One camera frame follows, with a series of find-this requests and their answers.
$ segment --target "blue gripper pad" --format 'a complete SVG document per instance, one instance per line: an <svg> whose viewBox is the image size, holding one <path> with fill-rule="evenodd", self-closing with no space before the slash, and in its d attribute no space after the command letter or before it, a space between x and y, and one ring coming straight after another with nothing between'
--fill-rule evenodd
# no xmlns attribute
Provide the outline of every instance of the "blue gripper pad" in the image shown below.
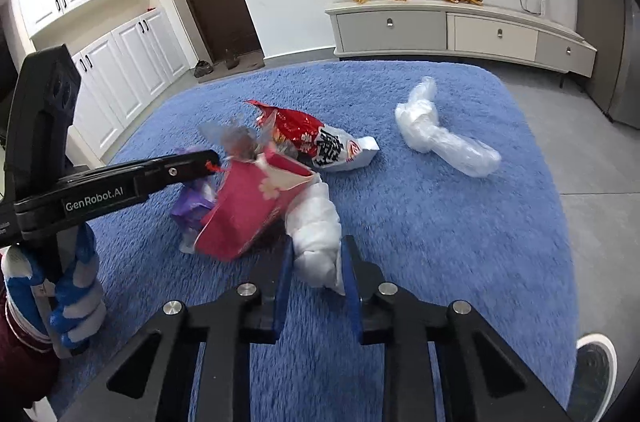
<svg viewBox="0 0 640 422"><path fill-rule="evenodd" d="M275 305L273 308L273 331L276 337L284 328L287 318L287 304L289 303L289 290L291 288L291 272L293 271L293 240L287 236L282 256L282 267L278 276L278 287L276 288Z"/></svg>
<svg viewBox="0 0 640 422"><path fill-rule="evenodd" d="M344 293L347 300L347 311L351 321L351 329L356 339L362 342L362 312L360 310L360 293L358 293L358 284L355 274L353 273L353 265L351 263L351 253L349 245L343 238L340 242L340 256L342 258L342 281L344 283Z"/></svg>

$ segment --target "white tv stand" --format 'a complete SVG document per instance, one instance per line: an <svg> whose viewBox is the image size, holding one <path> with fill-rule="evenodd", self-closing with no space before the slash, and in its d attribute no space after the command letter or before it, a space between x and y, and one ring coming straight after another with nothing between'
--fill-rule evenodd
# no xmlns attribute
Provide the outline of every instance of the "white tv stand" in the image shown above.
<svg viewBox="0 0 640 422"><path fill-rule="evenodd" d="M524 12L442 0L344 2L326 10L335 55L463 56L591 77L596 49L573 30Z"/></svg>

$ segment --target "shoe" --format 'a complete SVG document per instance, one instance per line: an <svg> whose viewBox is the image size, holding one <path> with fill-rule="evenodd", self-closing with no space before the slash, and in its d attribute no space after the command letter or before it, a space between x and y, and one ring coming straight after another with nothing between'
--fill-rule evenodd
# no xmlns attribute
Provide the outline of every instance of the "shoe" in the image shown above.
<svg viewBox="0 0 640 422"><path fill-rule="evenodd" d="M567 414L574 422L598 422L609 405L618 374L613 343L602 334L580 338Z"/></svg>

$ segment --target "drawer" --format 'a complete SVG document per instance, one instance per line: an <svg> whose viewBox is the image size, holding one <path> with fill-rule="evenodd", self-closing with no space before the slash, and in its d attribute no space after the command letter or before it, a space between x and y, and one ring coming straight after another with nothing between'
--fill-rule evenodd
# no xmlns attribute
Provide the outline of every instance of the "drawer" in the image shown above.
<svg viewBox="0 0 640 422"><path fill-rule="evenodd" d="M336 18L343 52L447 49L443 11L364 11Z"/></svg>
<svg viewBox="0 0 640 422"><path fill-rule="evenodd" d="M455 50L533 61L538 32L497 20L454 17Z"/></svg>
<svg viewBox="0 0 640 422"><path fill-rule="evenodd" d="M538 33L537 63L591 77L595 56L593 49L580 43L546 32Z"/></svg>

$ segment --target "metal screw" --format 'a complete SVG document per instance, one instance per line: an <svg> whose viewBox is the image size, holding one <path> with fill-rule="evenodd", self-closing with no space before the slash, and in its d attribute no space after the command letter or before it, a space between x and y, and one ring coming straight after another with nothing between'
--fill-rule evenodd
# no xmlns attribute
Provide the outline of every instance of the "metal screw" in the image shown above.
<svg viewBox="0 0 640 422"><path fill-rule="evenodd" d="M179 301L167 301L162 307L162 312L168 316L173 316L182 310L182 303Z"/></svg>
<svg viewBox="0 0 640 422"><path fill-rule="evenodd" d="M378 285L378 291L382 295L393 296L393 294L398 292L398 285L385 281L384 283L380 283L380 285Z"/></svg>
<svg viewBox="0 0 640 422"><path fill-rule="evenodd" d="M241 296L252 296L258 288L253 283L242 283L242 285L238 286L237 290Z"/></svg>
<svg viewBox="0 0 640 422"><path fill-rule="evenodd" d="M453 301L453 312L462 315L468 314L469 312L471 312L471 305L466 301L463 301L462 299Z"/></svg>

